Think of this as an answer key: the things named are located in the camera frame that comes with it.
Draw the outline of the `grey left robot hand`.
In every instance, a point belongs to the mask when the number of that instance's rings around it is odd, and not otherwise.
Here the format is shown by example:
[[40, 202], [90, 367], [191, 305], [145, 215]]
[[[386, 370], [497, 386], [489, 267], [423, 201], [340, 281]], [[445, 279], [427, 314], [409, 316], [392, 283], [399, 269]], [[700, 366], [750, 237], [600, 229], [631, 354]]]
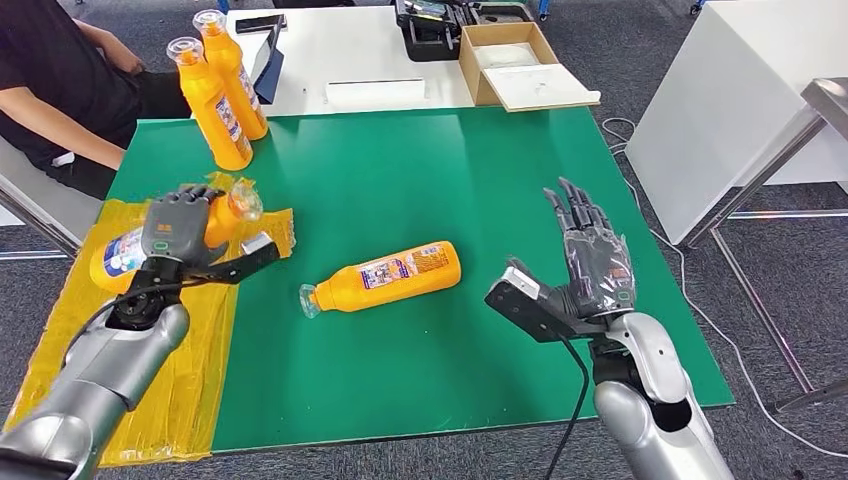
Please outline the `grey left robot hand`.
[[229, 242], [209, 247], [204, 237], [211, 205], [223, 195], [223, 190], [198, 184], [155, 198], [142, 227], [143, 253], [171, 258], [189, 267], [206, 267], [217, 261]]

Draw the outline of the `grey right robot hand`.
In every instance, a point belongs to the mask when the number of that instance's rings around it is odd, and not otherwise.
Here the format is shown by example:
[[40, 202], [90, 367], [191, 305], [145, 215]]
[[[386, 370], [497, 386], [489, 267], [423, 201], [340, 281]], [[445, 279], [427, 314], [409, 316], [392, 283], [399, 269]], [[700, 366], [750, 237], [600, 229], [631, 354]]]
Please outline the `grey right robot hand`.
[[560, 176], [558, 194], [545, 187], [561, 230], [569, 281], [551, 287], [511, 258], [504, 276], [551, 316], [587, 321], [634, 309], [635, 278], [625, 238], [615, 234], [604, 210], [585, 190]]

